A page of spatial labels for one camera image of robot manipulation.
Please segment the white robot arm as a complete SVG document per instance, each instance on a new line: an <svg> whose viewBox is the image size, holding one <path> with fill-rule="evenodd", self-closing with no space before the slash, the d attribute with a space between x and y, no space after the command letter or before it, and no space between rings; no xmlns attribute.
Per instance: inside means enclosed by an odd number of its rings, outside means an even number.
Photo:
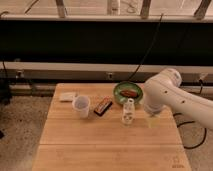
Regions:
<svg viewBox="0 0 213 171"><path fill-rule="evenodd" d="M144 110L156 115L166 105L213 131L213 101L180 89L181 82L180 73L173 68L164 69L150 77L143 86Z"/></svg>

